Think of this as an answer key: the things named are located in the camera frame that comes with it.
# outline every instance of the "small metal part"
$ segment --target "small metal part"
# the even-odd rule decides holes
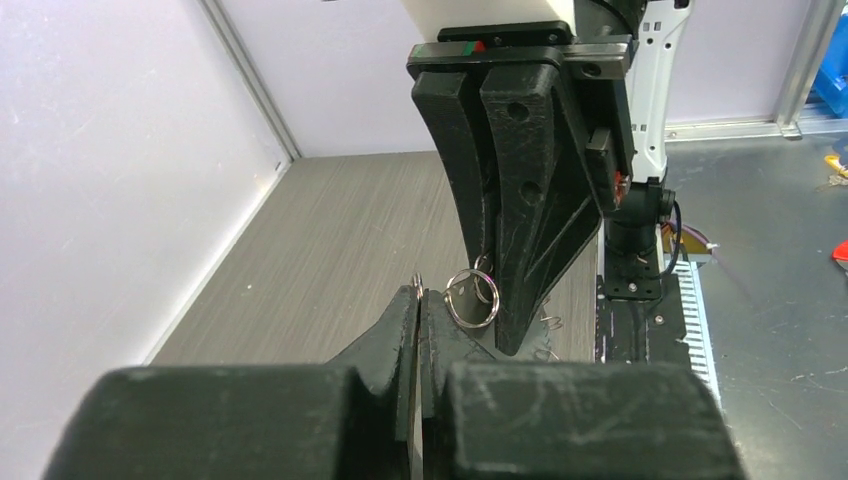
[[[424,279],[421,277],[420,273],[412,273],[412,280],[410,281],[410,284],[415,288],[418,300],[420,301],[424,298]]]
[[[457,300],[457,309],[465,316],[465,310],[462,306],[459,305],[459,300]],[[544,308],[540,308],[536,315],[533,317],[533,321],[530,322],[530,328],[527,329],[527,335],[524,337],[524,341],[521,343],[521,347],[519,347],[518,352],[515,355],[506,355],[497,347],[495,347],[495,326],[489,325],[486,328],[478,328],[475,330],[466,329],[465,333],[471,337],[478,345],[483,347],[486,352],[488,352],[495,360],[499,361],[544,361],[549,358],[545,356],[543,358],[539,358],[539,353],[537,352],[550,352],[551,347],[551,329],[548,326],[547,322],[541,322],[544,317],[548,315],[545,313]]]
[[[629,35],[591,38],[586,43],[560,47],[574,78],[623,79],[633,63],[635,49]]]
[[[831,175],[827,178],[827,183],[816,188],[817,192],[821,192],[823,190],[827,190],[832,187],[844,187],[848,186],[848,177],[843,177],[842,175]]]
[[[562,317],[542,317],[539,321],[547,323],[552,332],[563,327]]]
[[[474,275],[476,277],[483,279],[483,281],[485,281],[489,285],[489,288],[492,290],[492,310],[491,310],[491,312],[489,312],[489,316],[487,316],[486,319],[483,320],[479,324],[466,322],[459,315],[459,313],[457,313],[456,308],[453,305],[453,299],[451,298],[451,293],[450,293],[451,288],[453,288],[454,285],[456,285],[458,283],[459,277],[462,276],[462,275],[465,275],[465,274]],[[497,287],[497,285],[495,285],[495,281],[492,280],[492,277],[486,275],[484,272],[481,272],[480,270],[475,270],[473,268],[466,268],[465,270],[460,270],[459,272],[457,272],[456,275],[454,275],[453,277],[451,277],[450,280],[448,280],[448,285],[447,285],[447,287],[445,287],[445,304],[448,306],[448,311],[450,312],[451,317],[453,317],[453,319],[457,323],[457,325],[459,325],[460,327],[463,327],[463,328],[477,329],[477,328],[487,327],[487,326],[489,326],[489,324],[491,324],[495,320],[495,317],[497,317],[497,315],[498,315],[498,310],[500,310],[500,308],[501,308],[501,297],[500,297],[500,294],[498,293],[498,287]]]
[[[562,359],[559,358],[559,356],[556,353],[554,353],[552,350],[546,350],[546,349],[542,349],[542,348],[533,352],[533,358],[540,361],[540,362],[550,362],[550,361],[552,361],[551,359],[554,359],[557,362],[562,361]]]

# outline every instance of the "gray wood surface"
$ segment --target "gray wood surface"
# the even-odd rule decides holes
[[[546,307],[563,360],[591,361],[597,247]],[[154,359],[159,365],[322,362],[421,272],[442,290],[466,268],[435,153],[301,160],[285,174]]]

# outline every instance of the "aluminum frame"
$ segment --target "aluminum frame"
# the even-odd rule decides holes
[[[250,53],[244,46],[244,42],[233,25],[230,16],[219,0],[199,0],[204,12],[209,17],[209,22],[215,28],[215,32],[221,38],[227,53],[236,64],[236,68],[244,78],[244,83],[247,85],[250,95],[253,97],[262,115],[271,126],[271,131],[277,141],[283,147],[283,150],[289,155],[292,162],[303,158],[300,148],[294,139],[291,131],[286,125],[277,104],[269,93],[268,87],[262,81],[259,70],[256,68]]]
[[[814,0],[804,20],[804,28],[792,54],[786,80],[775,110],[775,124],[785,137],[800,137],[798,119],[813,86],[818,67],[824,59],[844,0]]]

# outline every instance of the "black bracket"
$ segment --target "black bracket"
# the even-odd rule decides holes
[[[595,304],[595,360],[601,363],[673,363],[691,368],[686,320],[677,276],[662,282],[651,302],[614,299],[598,276]]]
[[[624,194],[633,139],[623,73],[592,78],[608,66],[574,49],[561,22],[447,29],[439,39],[412,51],[412,98],[450,181],[469,265],[485,258],[493,268],[496,346],[514,355]],[[604,41],[623,42],[616,61],[629,65],[629,37]]]

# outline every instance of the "black mount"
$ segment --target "black mount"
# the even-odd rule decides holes
[[[618,210],[606,217],[604,280],[618,300],[657,300],[662,296],[657,226],[668,221],[674,192],[657,178],[632,184]]]
[[[543,22],[446,29],[439,39],[409,58],[412,98],[450,181],[469,265],[492,265],[496,346],[514,355],[626,193],[631,37],[575,45],[567,24]],[[620,54],[593,49],[604,44]]]

